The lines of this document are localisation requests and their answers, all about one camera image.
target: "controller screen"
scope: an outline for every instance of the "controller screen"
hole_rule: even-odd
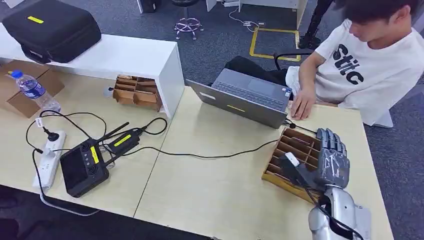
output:
[[[72,189],[88,178],[83,155],[79,148],[72,150],[62,158],[60,164],[66,189]]]

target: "yellow label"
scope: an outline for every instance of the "yellow label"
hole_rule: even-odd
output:
[[[31,20],[31,21],[34,21],[34,22],[36,22],[36,23],[38,23],[38,24],[42,24],[42,23],[44,23],[44,21],[43,21],[43,20],[40,20],[40,19],[38,19],[38,18],[36,18],[36,17],[33,17],[33,16],[29,16],[29,17],[28,17],[28,19],[29,19],[29,20]]]
[[[131,138],[131,135],[128,134],[126,135],[124,138],[122,138],[121,140],[119,140],[117,143],[115,143],[113,146],[118,147],[119,145],[121,145],[123,142],[127,141],[129,138]]]
[[[94,146],[92,146],[90,147],[90,150],[91,150],[91,155],[93,156],[93,159],[94,159],[94,164],[98,164],[99,158],[97,157],[96,149],[94,148]]]
[[[235,109],[235,110],[239,110],[239,111],[241,111],[241,112],[246,112],[245,110],[241,110],[240,108],[237,108],[237,107],[235,107],[235,106],[231,106],[231,105],[227,105],[228,107],[230,107],[230,108],[232,108],[232,109]]]

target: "wooden organizer tray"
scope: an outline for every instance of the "wooden organizer tray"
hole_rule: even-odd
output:
[[[155,80],[143,77],[118,75],[113,98],[120,104],[137,105],[156,111],[162,107]]]
[[[306,168],[314,171],[318,167],[318,156],[320,154],[321,141],[286,128],[281,135],[278,144],[272,153],[272,156],[263,171],[262,179],[273,183],[280,188],[304,199],[313,204],[311,198],[305,189],[301,186],[293,185],[290,180],[285,177],[279,167],[278,158],[285,153],[293,153],[301,164],[306,164]],[[311,195],[318,201],[320,194],[315,190],[310,190]]]

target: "blue bottle cap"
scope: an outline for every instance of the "blue bottle cap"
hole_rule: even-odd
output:
[[[14,70],[11,74],[10,74],[10,76],[12,77],[12,78],[14,78],[14,79],[18,79],[18,78],[20,78],[20,77],[22,77],[24,74],[21,72],[21,71],[19,71],[19,70]]]

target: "man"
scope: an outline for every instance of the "man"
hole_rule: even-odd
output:
[[[411,27],[418,3],[341,0],[346,20],[300,67],[266,72],[236,57],[226,68],[292,88],[290,112],[296,120],[307,118],[318,103],[359,109],[362,121],[372,126],[424,71],[424,39]]]

